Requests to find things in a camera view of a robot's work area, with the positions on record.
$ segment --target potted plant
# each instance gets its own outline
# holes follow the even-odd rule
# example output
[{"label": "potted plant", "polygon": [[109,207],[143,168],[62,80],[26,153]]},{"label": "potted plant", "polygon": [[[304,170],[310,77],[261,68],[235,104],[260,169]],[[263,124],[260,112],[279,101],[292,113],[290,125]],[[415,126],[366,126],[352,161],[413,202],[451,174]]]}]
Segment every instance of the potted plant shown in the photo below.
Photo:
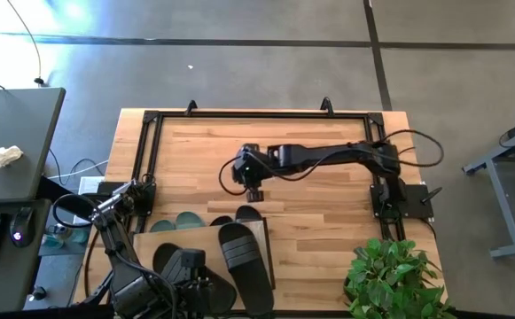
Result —
[{"label": "potted plant", "polygon": [[423,277],[437,278],[429,266],[440,270],[414,248],[410,240],[372,238],[367,247],[354,249],[357,258],[344,282],[354,318],[455,318],[447,312],[449,301],[441,303],[444,286],[435,287]]}]

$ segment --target black slipper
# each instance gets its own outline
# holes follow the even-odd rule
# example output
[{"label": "black slipper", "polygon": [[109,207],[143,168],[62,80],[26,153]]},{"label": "black slipper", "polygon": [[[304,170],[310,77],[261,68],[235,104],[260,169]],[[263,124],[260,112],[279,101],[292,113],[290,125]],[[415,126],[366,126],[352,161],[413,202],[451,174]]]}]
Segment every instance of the black slipper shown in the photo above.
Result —
[{"label": "black slipper", "polygon": [[214,221],[210,224],[210,226],[218,226],[218,225],[225,225],[227,224],[228,222],[233,222],[233,220],[231,219],[231,217],[225,215],[225,216],[220,216],[216,219],[214,219]]},{"label": "black slipper", "polygon": [[[162,244],[152,257],[152,269],[172,284],[189,280],[190,271],[182,266],[182,255],[183,249],[179,246],[170,243]],[[200,303],[200,296],[197,293],[186,291],[183,296],[186,305],[194,307],[190,311],[198,311],[206,315],[229,312],[238,297],[236,289],[210,268],[206,268],[206,276],[212,283],[211,290],[204,296],[206,302]]]},{"label": "black slipper", "polygon": [[248,205],[240,206],[236,212],[236,222],[255,222],[262,219],[257,209]]},{"label": "black slipper", "polygon": [[251,315],[265,315],[275,303],[267,270],[253,232],[240,223],[223,225],[218,233],[228,271]]}]

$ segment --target desk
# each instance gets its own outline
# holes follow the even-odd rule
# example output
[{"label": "desk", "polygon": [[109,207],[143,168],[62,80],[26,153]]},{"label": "desk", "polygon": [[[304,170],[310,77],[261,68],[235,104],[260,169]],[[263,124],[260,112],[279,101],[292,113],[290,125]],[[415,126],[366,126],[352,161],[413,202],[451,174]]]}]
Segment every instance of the desk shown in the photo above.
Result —
[{"label": "desk", "polygon": [[[105,175],[107,181],[123,182],[131,177],[143,114],[144,109],[121,110]],[[387,133],[409,127],[406,113],[383,112],[383,118]],[[165,119],[155,170],[157,195],[147,229],[160,219],[174,219],[182,211],[195,212],[208,223],[223,214],[234,215],[240,205],[246,204],[246,199],[225,193],[217,174],[243,143],[257,143],[261,149],[273,144],[321,146],[358,141],[364,136],[363,124],[351,120]],[[393,136],[391,141],[399,150],[413,145],[409,135]],[[147,166],[148,157],[145,154],[142,167]],[[416,154],[405,152],[402,158],[414,161]],[[239,189],[230,180],[228,169],[226,172],[226,186]],[[418,169],[402,166],[402,179],[406,183],[419,183]],[[365,246],[368,238],[381,237],[379,223],[372,217],[370,184],[370,172],[360,165],[319,167],[297,183],[278,179],[263,182],[265,201],[252,206],[267,217],[269,225],[277,284],[276,310],[346,309],[342,283],[355,257],[352,250]],[[440,265],[428,226],[418,220],[405,220],[404,228],[407,238],[416,241],[417,247],[428,251],[429,258]],[[150,266],[150,261],[142,262]],[[103,249],[96,249],[90,264],[92,291],[109,269]],[[440,277],[435,283],[444,284],[444,281]],[[83,276],[80,276],[74,301],[83,299]]]}]

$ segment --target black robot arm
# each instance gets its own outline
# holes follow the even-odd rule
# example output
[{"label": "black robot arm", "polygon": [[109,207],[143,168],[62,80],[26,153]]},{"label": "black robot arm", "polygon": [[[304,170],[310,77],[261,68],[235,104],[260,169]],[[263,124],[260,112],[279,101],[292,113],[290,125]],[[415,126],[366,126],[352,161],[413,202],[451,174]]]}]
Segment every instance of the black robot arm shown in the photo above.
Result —
[{"label": "black robot arm", "polygon": [[[389,197],[402,200],[405,197],[399,178],[401,166],[397,148],[387,142],[359,142],[308,148],[299,144],[280,144],[259,152],[259,145],[244,144],[236,155],[232,167],[233,181],[247,189],[247,201],[263,201],[259,191],[261,181],[279,177],[286,181],[299,181],[318,166],[358,163],[374,175],[385,178]],[[307,173],[288,178],[288,175]]]}]

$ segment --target white tissue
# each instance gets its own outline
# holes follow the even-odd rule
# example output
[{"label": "white tissue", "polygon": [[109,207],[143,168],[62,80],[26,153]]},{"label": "white tissue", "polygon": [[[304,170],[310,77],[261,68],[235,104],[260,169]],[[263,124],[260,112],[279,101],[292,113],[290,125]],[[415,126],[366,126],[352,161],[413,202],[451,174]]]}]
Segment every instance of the white tissue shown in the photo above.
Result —
[{"label": "white tissue", "polygon": [[18,160],[23,155],[23,151],[17,146],[8,149],[0,147],[0,168],[9,165],[14,160]]}]

